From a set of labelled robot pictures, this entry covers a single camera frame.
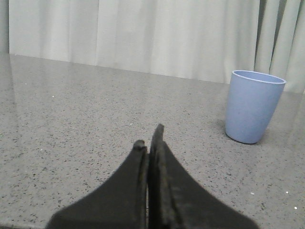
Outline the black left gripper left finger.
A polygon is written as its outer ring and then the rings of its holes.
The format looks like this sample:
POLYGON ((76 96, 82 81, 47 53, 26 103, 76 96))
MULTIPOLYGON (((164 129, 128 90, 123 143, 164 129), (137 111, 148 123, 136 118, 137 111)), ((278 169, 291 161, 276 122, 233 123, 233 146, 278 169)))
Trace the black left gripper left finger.
POLYGON ((148 153, 137 140, 120 167, 101 186, 56 212, 48 229, 144 229, 148 153))

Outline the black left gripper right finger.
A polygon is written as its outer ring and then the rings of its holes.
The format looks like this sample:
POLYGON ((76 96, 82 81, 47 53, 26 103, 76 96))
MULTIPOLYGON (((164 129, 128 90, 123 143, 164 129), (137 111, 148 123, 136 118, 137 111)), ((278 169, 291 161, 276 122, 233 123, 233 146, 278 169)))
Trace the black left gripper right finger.
POLYGON ((163 140, 157 125, 149 153, 149 228, 256 229, 258 225, 200 186, 163 140))

